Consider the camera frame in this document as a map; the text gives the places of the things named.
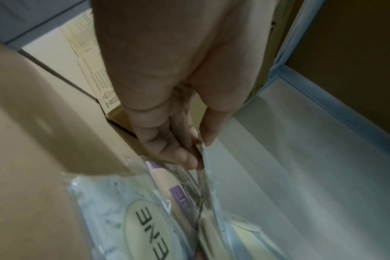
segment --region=gray panel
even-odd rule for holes
[[[0,0],[0,42],[8,44],[82,2],[85,1]]]

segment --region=human hand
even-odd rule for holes
[[[96,36],[114,90],[141,143],[160,158],[202,169],[189,115],[208,106],[211,145],[258,75],[275,0],[94,0]]]

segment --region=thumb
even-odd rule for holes
[[[232,114],[233,112],[221,112],[207,108],[199,126],[201,137],[206,146],[210,146],[213,143]]]

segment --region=brown wall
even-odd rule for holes
[[[326,0],[287,65],[390,133],[390,0]]]

